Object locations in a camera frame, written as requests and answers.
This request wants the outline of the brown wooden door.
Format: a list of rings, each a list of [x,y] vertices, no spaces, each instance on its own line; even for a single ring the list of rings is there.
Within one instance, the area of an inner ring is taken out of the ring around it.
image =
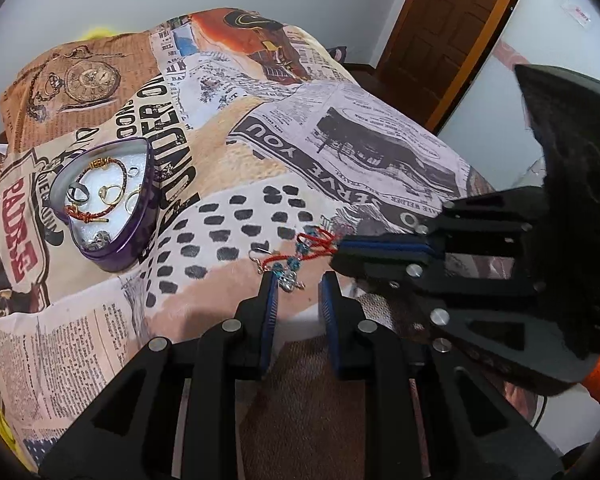
[[[515,0],[405,0],[381,55],[392,105],[434,131]]]

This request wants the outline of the purple heart-shaped tin box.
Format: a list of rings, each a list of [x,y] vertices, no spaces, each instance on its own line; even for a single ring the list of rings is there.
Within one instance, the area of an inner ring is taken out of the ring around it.
[[[99,145],[68,163],[50,188],[50,208],[73,244],[105,272],[140,258],[155,231],[154,151],[144,138]]]

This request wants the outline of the newspaper print bed blanket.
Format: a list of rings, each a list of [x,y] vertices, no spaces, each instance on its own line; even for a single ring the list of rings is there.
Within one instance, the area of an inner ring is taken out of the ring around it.
[[[1,113],[0,395],[32,470],[150,336],[198,335],[253,292],[256,248],[332,220],[404,232],[490,191],[307,32],[239,9],[62,44]],[[154,151],[157,223],[111,273],[48,199],[69,162],[129,138]]]

